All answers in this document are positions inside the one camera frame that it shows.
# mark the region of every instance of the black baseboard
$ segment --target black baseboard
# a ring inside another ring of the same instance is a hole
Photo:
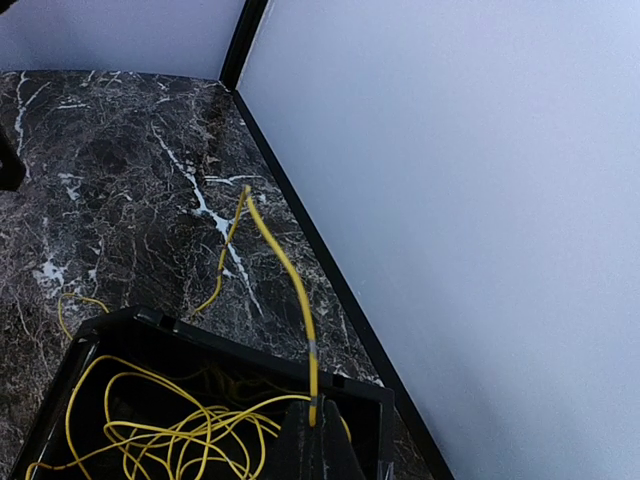
[[[386,387],[395,391],[396,408],[424,457],[431,474],[435,480],[453,480],[453,475],[444,461],[440,450],[438,450],[433,437],[431,437],[431,434],[420,416],[418,409],[411,400],[411,397],[400,380],[391,360],[389,360],[384,348],[382,348],[380,340],[378,340],[378,337],[371,328],[371,325],[360,308],[356,297],[353,295],[353,292],[340,272],[338,265],[329,253],[329,249],[311,221],[311,217],[309,217],[300,197],[298,197],[293,185],[287,178],[287,175],[282,169],[275,153],[269,146],[267,139],[263,135],[260,127],[256,123],[256,120],[253,118],[253,115],[249,111],[249,108],[238,91],[233,92],[233,99],[240,111],[240,114],[242,115],[242,118],[247,124],[258,149],[269,166],[273,177],[278,183],[280,190],[282,190],[284,198],[289,204],[296,220],[300,224],[303,233],[307,237],[320,266],[324,270],[329,282],[331,282],[331,286],[335,290],[342,307],[353,324],[356,333],[360,337],[360,340],[362,341],[367,354],[371,358],[374,367],[378,371],[380,378]]]

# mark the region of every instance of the black box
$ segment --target black box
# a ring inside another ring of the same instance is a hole
[[[82,373],[102,355],[113,355],[158,373],[203,404],[215,401],[245,409],[285,392],[308,394],[306,365],[256,351],[147,307],[125,308],[83,322],[49,388],[10,479],[23,480],[34,461],[50,465],[73,461],[65,439],[68,401]],[[71,434],[80,455],[109,445],[102,430],[106,421],[103,395],[109,379],[126,370],[117,362],[102,362],[80,389],[71,418]],[[242,391],[234,387],[231,397],[225,391],[225,378],[230,385],[242,385]],[[123,380],[114,388],[110,406],[113,416],[119,420],[167,424],[189,413],[185,411],[184,400],[147,383]],[[393,392],[325,372],[320,372],[319,384],[320,392],[336,402],[349,425],[352,446],[366,478],[392,479]],[[287,402],[282,403],[265,412],[278,423],[287,407]],[[252,452],[258,446],[248,444],[247,448]],[[126,478],[122,454],[114,450],[97,455],[84,465],[93,480]],[[167,474],[161,470],[152,477],[167,478]],[[33,480],[49,478],[85,477],[78,467],[59,472],[39,468],[33,476]],[[203,478],[237,477],[223,463],[219,467],[208,466]]]

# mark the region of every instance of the dark marble surface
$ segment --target dark marble surface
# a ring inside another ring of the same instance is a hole
[[[221,85],[119,72],[4,73],[0,122],[28,167],[18,194],[0,192],[0,478],[67,345],[60,293],[183,318],[212,291],[245,183],[306,282],[321,367],[380,383]],[[305,362],[295,292],[248,214],[241,222],[222,294],[197,324]],[[64,310],[72,330],[99,313],[76,302]],[[396,423],[396,478],[429,478]]]

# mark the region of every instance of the black object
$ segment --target black object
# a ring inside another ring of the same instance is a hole
[[[318,423],[309,427],[309,404],[289,407],[269,452],[265,480],[365,480],[335,402],[320,397]]]
[[[387,353],[382,347],[380,340],[378,340],[373,328],[371,328],[369,320],[367,320],[362,308],[360,308],[360,304],[353,295],[353,292],[349,288],[342,272],[340,272],[338,265],[331,256],[327,245],[322,240],[320,233],[304,208],[300,197],[298,197],[293,185],[287,178],[278,158],[269,146],[269,142],[267,142],[267,139],[260,130],[255,118],[253,118],[253,115],[249,111],[249,107],[244,103],[240,92],[234,91],[233,99],[240,111],[240,115],[247,124],[247,128],[249,129],[249,132],[251,132],[251,136],[256,142],[260,153],[262,153],[262,156],[267,162],[269,170],[271,170],[271,174],[278,183],[287,204],[291,208],[291,211],[296,217],[300,228],[302,228],[307,241],[311,245],[313,253],[318,259],[322,270],[336,292],[336,295],[340,300],[340,304],[347,313],[349,320],[351,320],[351,323],[360,337],[367,354],[371,358],[374,367],[376,367],[380,378],[386,386],[393,389],[395,392],[396,408],[420,450],[431,475],[433,475],[433,478],[436,480],[453,480],[451,470],[449,470],[449,467],[433,440],[433,437],[429,433],[422,416],[418,412],[413,400],[411,400],[409,392],[402,383],[398,372],[396,372],[393,367],[391,360],[387,356]]]
[[[220,72],[220,81],[229,90],[235,90],[238,86],[240,74],[247,61],[247,55],[249,55],[267,3],[268,0],[245,1]]]
[[[155,310],[130,307],[102,315],[85,321],[76,334],[22,447],[9,477],[11,480],[23,480],[29,464],[36,460],[51,465],[64,465],[73,460],[64,431],[67,403],[83,371],[103,355],[113,355],[161,374],[206,405],[244,410],[285,392],[304,393],[308,389],[305,365],[258,352]],[[102,431],[105,423],[103,395],[109,380],[123,371],[129,371],[128,367],[115,361],[103,361],[89,374],[77,394],[70,425],[71,436],[81,456],[109,444]],[[330,400],[323,403],[322,425],[330,429],[331,438],[337,437],[336,442],[345,449],[340,438],[344,428],[336,427],[334,406],[349,425],[352,443],[344,452],[345,458],[352,463],[355,459],[364,479],[392,479],[393,392],[324,372],[320,373],[319,382],[320,391]],[[168,426],[192,411],[192,405],[180,397],[139,379],[125,378],[121,384],[116,383],[111,399],[112,418],[118,420]],[[293,422],[295,426],[295,415],[285,420],[286,408],[287,403],[283,402],[261,410],[261,413],[279,424]],[[241,435],[240,425],[237,428]],[[244,441],[249,452],[255,453],[259,451],[255,428],[247,428],[252,435],[247,434]],[[220,446],[234,455],[233,449],[238,451],[237,444],[231,436],[227,438],[229,445]],[[280,448],[276,442],[270,440],[267,445],[267,458],[272,461],[277,460],[273,454]],[[187,452],[187,457],[190,453],[195,458],[201,450]],[[327,458],[331,456],[334,464],[338,453],[333,448],[326,451]],[[154,464],[152,462],[148,468],[145,465],[151,478],[166,478],[163,467]],[[125,478],[122,454],[114,450],[96,455],[83,465],[93,480]],[[33,476],[33,480],[59,478],[80,480],[84,475],[79,468],[72,467],[63,472],[37,469]],[[226,464],[219,462],[210,462],[203,478],[237,479]],[[310,480],[318,478],[342,480],[344,477],[309,477]]]
[[[0,190],[17,190],[26,170],[0,128]]]

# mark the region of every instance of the black trim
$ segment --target black trim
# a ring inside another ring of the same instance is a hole
[[[247,104],[244,103],[244,100],[238,91],[233,92],[233,99],[240,111],[240,115],[242,115],[242,118],[247,124],[249,132],[253,136],[258,149],[269,166],[273,177],[278,183],[280,190],[282,190],[284,198],[289,204],[296,220],[300,224],[303,233],[307,237],[318,262],[320,262],[320,266],[327,275],[329,282],[331,282],[331,286],[335,290],[342,307],[351,320],[351,323],[360,337],[365,350],[369,354],[374,367],[378,371],[380,378],[386,387],[395,391],[396,408],[404,420],[409,433],[411,433],[416,446],[424,457],[431,474],[436,480],[453,480],[453,475],[442,457],[440,450],[438,450],[438,447],[429,433],[424,420],[420,416],[418,409],[411,400],[409,392],[407,392],[402,380],[400,380],[391,360],[389,360],[384,348],[382,348],[380,340],[378,340],[378,337],[371,328],[371,325],[360,308],[356,297],[353,295],[347,281],[342,276],[338,265],[331,256],[329,249],[322,240],[322,237],[313,224],[311,217],[305,210],[300,197],[298,197],[293,185],[287,178],[286,173],[280,165],[280,162],[278,162],[275,153],[269,146],[269,143],[260,130],[260,127],[256,123],[255,118],[253,118],[253,115],[249,111]]]
[[[246,0],[244,4],[220,72],[220,81],[229,90],[235,90],[238,85],[267,3],[268,0]]]

